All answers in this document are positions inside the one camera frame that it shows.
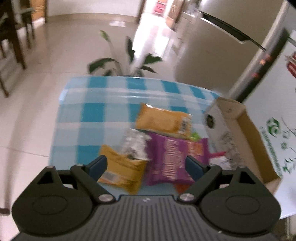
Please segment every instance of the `refrigerator handle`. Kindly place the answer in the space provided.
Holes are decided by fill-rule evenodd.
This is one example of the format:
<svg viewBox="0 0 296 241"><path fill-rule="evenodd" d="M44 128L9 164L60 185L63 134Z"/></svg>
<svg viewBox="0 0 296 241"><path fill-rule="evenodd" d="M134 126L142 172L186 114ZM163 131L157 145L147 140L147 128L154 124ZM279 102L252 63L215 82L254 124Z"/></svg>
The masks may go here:
<svg viewBox="0 0 296 241"><path fill-rule="evenodd" d="M230 35L233 37L236 41L238 41L241 44L244 44L246 41L253 42L256 46L258 46L263 51L266 51L265 48L263 48L259 43L257 43L255 40L251 39L249 36L244 34L243 32L239 31L237 28L231 26L230 24L215 18L205 12L202 12L202 17L200 19L206 21L207 23L213 25L214 27L218 28L219 30L223 31L224 33Z"/></svg>

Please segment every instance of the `blue and white checkered tablecloth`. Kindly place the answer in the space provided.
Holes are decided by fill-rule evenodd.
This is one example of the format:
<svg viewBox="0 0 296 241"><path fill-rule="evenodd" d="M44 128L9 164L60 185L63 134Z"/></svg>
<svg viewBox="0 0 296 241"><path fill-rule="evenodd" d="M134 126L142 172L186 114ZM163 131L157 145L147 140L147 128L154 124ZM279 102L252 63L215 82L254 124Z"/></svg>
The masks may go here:
<svg viewBox="0 0 296 241"><path fill-rule="evenodd" d="M203 88L156 79L72 78L60 96L50 162L58 170L69 169L90 163L103 144L118 149L126 129L134 127L141 102L191 114L193 129L207 137L203 112L217 97Z"/></svg>

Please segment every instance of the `purple snack package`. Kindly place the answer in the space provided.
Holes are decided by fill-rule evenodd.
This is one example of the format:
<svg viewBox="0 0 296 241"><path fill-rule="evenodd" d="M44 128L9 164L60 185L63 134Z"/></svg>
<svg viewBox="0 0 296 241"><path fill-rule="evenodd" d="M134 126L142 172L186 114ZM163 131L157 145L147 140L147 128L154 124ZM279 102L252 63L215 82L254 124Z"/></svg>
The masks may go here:
<svg viewBox="0 0 296 241"><path fill-rule="evenodd" d="M156 133L149 135L152 140L147 143L147 153L151 161L146 172L146 185L193 184L193 179L185 170L185 158L187 155L193 156L207 165L209 161L207 139L192 142Z"/></svg>

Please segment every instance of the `open box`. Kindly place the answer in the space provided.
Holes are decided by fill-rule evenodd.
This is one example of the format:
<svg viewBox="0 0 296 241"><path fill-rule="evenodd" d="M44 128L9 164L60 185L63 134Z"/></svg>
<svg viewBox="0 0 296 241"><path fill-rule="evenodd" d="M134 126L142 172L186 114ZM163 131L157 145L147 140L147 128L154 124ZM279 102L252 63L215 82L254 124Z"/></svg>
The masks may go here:
<svg viewBox="0 0 296 241"><path fill-rule="evenodd" d="M224 151L228 159L247 166L271 193L275 193L281 178L246 107L219 97L204 115L207 133L216 151Z"/></svg>

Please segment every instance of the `tile floor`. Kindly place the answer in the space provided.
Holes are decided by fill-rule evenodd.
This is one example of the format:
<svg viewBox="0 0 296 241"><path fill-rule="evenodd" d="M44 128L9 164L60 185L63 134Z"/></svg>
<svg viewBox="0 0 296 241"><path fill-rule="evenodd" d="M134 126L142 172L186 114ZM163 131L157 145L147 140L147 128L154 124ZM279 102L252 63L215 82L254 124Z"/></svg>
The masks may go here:
<svg viewBox="0 0 296 241"><path fill-rule="evenodd" d="M47 165L59 95L73 76L85 76L87 64L109 57L110 51L99 30L106 31L113 42L117 59L128 69L126 36L135 36L138 65L146 53L164 58L151 65L158 74L146 77L174 81L175 56L170 51L173 32L164 19L144 14L139 27L133 23L101 20L73 20L43 24L38 21L33 48L26 48L22 38L27 69L22 70L12 53L0 58L0 73L11 93L0 92L0 206L11 208L30 181ZM8 241L18 230L10 216L0 217L0 240Z"/></svg>

